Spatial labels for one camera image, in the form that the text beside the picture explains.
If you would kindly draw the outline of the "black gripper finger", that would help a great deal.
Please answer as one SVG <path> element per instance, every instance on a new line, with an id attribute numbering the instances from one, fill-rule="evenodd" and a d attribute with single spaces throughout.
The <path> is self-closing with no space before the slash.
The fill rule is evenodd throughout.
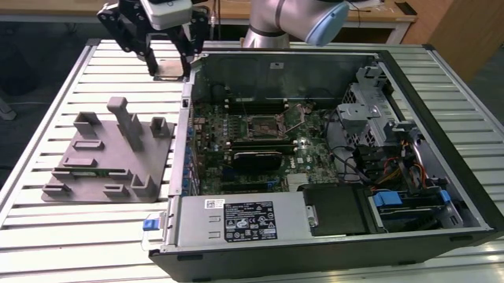
<path id="1" fill-rule="evenodd" d="M 134 25 L 120 14 L 118 3 L 104 4 L 96 17 L 124 52 L 133 52 L 145 62 L 149 74 L 157 71 L 157 63 L 147 35 L 137 35 Z"/>
<path id="2" fill-rule="evenodd" d="M 188 32 L 189 38 L 181 25 L 172 27 L 172 43 L 180 54 L 183 73 L 191 72 L 191 62 L 203 49 L 204 39 L 208 35 L 208 8 L 195 8 L 192 10 Z"/>

